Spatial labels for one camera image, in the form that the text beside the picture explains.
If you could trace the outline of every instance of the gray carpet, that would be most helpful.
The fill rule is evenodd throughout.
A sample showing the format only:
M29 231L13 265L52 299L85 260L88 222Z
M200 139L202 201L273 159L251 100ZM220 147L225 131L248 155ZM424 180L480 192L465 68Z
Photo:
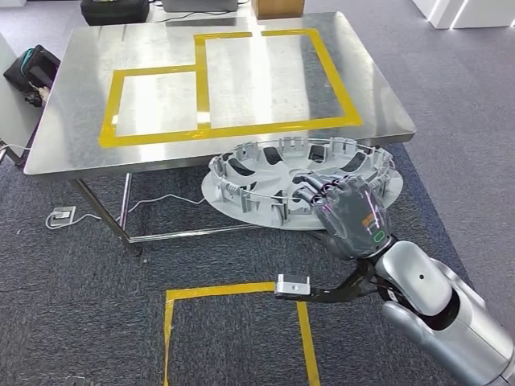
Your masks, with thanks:
M501 235L513 227L507 186L513 181L505 176L513 135L507 101L515 88L508 64L515 31L434 31L409 0L306 4L308 12L324 10L343 10L419 129L406 145L415 167L403 146L390 149L406 182L392 209L399 236L467 279L464 265L495 316L513 320L513 262ZM0 31L17 52L42 43L60 55L68 32L83 24L78 12L76 2L0 9ZM54 24L63 28L57 31ZM484 146L487 141L495 142ZM204 173L137 175L132 200L166 192L198 199ZM91 183L109 209L118 210L122 177ZM309 273L317 284L336 285L352 269L301 234L272 230L149 244L145 256L150 263L142 267L94 220L44 228L54 206L88 208L66 184L34 182L9 162L0 166L0 203L1 385L59 385L68 375L103 385L160 385L165 290L270 281L279 272ZM226 222L206 205L169 201L138 209L128 226L149 233ZM484 229L492 235L485 237ZM177 302L168 380L307 384L295 308L267 294ZM375 297L310 305L321 384L453 384L386 325L379 309Z
M167 191L198 199L205 173L136 175L132 201ZM165 290L271 281L279 272L337 285L353 269L301 233L267 229L147 244L144 256L150 264L140 266L94 220L44 228L48 208L59 203L88 209L66 184L35 183L7 162L2 177L0 216L6 220L0 233L0 384L55 385L78 374L106 385L159 385ZM108 206L118 207L122 178L89 182ZM392 209L399 236L462 271L458 260L439 254L411 192L406 187ZM226 222L207 204L171 200L137 210L129 228L159 232ZM382 321L380 304L373 296L352 305L309 306L321 384L452 384ZM170 384L307 384L294 303L270 294L201 298L177 301L174 315Z

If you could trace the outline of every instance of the table top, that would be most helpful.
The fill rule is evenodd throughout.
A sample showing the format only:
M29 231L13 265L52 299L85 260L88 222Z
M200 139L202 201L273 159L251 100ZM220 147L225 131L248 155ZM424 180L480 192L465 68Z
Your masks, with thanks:
M207 164L243 142L415 133L339 12L74 30L25 173L45 179Z

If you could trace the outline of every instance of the power outlet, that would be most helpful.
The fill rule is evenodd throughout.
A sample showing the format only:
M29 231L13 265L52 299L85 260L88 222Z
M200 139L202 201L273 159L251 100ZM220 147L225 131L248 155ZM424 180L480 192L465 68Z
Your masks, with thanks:
M76 208L76 207L55 207L53 212L59 214L51 217L49 224L51 227L72 224L72 222L73 222L73 217L76 215Z

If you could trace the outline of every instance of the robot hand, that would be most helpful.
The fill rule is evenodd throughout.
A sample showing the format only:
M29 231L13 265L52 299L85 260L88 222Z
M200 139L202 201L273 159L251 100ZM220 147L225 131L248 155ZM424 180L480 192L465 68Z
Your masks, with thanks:
M462 384L515 385L511 337L485 302L448 266L390 231L387 212L361 176L331 179L313 173L294 196L313 207L327 229L315 235L357 268L336 289L313 289L309 277L279 275L276 296L307 302L350 302L374 284L383 316Z

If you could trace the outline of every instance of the yellow tape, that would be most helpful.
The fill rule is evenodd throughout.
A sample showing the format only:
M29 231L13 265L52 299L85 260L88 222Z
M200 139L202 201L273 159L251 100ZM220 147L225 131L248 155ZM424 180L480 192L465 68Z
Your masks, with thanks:
M267 123L264 125L245 125L224 127L221 129L199 129L177 131L174 133L154 133L125 135L122 137L103 138L103 146L146 145L159 142L180 142L195 139L236 137L262 133L281 133L285 131L316 130L327 127L344 126L348 123L345 117L318 118L309 121L293 121L287 123Z
M233 285L216 285L213 287L187 288L187 289L168 289L165 303L165 375L164 386L168 384L168 355L170 339L172 333L172 319L174 302L175 300L183 300L191 298L201 298L205 296L224 296L235 294L251 294L255 292L272 292L274 290L275 283L266 281L261 283L245 283ZM299 315L301 326L301 336L303 340L303 349L306 360L306 370L310 386L319 386L320 380L318 377L318 368L315 349L313 346L311 327L309 325L307 307L304 302L298 302L297 311Z
M291 121L268 123L262 125L242 125L224 128L211 128L209 109L209 88L208 83L206 40L208 39L237 39L249 38L251 32L225 32L218 34L194 35L195 64L171 66L162 68L140 68L116 70L111 84L104 120L98 140L103 147L137 146L153 143L191 141L207 138L236 137L263 133L280 133L287 131L302 131L328 129L350 125L362 125L357 109L340 79L336 67L324 45L321 36L315 28L296 30L263 31L263 36L307 35L327 74L331 86L340 103L344 115L342 117L319 118L306 121ZM122 99L123 79L125 76L157 75L163 73L196 73L197 115L201 117L196 130L174 131L170 133L150 133L128 136L116 136L116 122Z
M164 386L168 386L168 353L170 349L170 337L172 335L172 318L174 314L174 299L168 298L166 294L165 305L165 381Z
M313 346L311 327L309 324L307 306L305 302L297 302L297 312L299 314L301 335L303 337L303 347L304 349L304 359L306 360L306 370L307 371L309 385L320 386L315 348Z

